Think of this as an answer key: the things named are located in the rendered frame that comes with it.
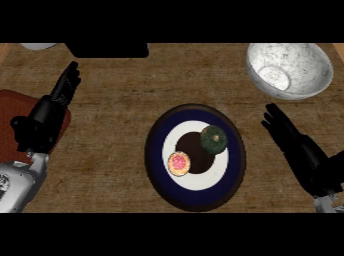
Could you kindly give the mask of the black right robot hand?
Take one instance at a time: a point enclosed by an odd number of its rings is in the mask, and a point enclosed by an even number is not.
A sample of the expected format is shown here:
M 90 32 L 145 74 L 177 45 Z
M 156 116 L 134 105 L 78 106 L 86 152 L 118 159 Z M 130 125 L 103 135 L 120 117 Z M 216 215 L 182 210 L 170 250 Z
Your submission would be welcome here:
M 275 103 L 266 105 L 261 124 L 283 152 L 303 189 L 314 197 L 344 191 L 344 150 L 329 157 L 311 139 L 303 134 Z

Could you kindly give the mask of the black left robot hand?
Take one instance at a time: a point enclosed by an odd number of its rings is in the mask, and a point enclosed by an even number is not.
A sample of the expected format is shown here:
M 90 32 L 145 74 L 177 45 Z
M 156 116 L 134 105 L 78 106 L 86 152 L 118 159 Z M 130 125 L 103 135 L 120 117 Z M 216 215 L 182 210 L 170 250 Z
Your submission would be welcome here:
M 29 115 L 16 116 L 10 121 L 19 152 L 50 153 L 80 83 L 78 63 L 72 61 L 58 79 L 52 93 L 40 98 Z

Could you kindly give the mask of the dark green squash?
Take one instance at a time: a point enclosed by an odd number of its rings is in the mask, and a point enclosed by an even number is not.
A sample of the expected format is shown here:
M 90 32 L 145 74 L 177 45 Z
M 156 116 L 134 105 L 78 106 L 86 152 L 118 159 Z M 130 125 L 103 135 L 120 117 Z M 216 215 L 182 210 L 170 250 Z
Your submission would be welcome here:
M 217 125 L 210 125 L 201 132 L 201 146 L 213 155 L 220 154 L 227 147 L 227 135 Z

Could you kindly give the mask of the blue and white plate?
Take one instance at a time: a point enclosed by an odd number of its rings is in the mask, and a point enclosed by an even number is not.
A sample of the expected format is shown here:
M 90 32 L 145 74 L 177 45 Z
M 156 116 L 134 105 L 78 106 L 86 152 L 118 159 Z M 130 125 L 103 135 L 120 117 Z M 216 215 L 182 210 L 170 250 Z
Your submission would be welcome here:
M 217 155 L 201 145 L 201 133 L 210 125 L 227 136 L 227 146 Z M 183 152 L 190 160 L 182 176 L 168 169 L 174 152 Z M 202 212 L 230 200 L 244 180 L 247 152 L 235 124 L 217 109 L 185 104 L 162 114 L 148 135 L 145 165 L 155 190 L 174 207 Z

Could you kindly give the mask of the white marbled bowl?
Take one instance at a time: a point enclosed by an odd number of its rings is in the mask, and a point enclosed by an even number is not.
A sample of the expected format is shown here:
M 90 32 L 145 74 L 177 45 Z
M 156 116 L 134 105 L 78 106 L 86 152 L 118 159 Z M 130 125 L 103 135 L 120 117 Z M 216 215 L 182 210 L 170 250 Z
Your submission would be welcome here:
M 247 69 L 257 88 L 282 100 L 316 96 L 334 79 L 331 59 L 314 43 L 251 43 Z

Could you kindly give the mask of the reddish brown placemat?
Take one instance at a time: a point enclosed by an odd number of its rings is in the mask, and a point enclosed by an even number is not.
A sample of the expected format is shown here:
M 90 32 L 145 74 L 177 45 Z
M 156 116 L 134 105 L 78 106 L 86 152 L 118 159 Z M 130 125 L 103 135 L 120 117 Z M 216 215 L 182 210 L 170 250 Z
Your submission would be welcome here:
M 38 99 L 12 90 L 0 90 L 0 164 L 21 161 L 29 163 L 25 152 L 18 151 L 15 131 L 10 121 L 16 116 L 28 116 Z

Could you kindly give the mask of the pale grey round object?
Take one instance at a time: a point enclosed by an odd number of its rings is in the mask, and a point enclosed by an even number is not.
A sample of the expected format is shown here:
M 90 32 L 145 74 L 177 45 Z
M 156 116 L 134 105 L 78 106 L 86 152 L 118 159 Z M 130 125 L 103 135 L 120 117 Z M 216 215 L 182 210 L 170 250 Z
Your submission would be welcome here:
M 58 43 L 21 43 L 21 45 L 29 50 L 44 50 L 52 48 Z

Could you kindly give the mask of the pink and orange grapefruit half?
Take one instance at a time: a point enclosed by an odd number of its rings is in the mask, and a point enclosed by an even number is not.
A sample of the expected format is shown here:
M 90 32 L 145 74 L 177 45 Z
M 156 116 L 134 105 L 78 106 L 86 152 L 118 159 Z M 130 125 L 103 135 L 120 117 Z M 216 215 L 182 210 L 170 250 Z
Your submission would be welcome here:
M 170 173 L 177 177 L 185 176 L 189 173 L 190 158 L 185 152 L 177 151 L 170 155 L 167 167 Z

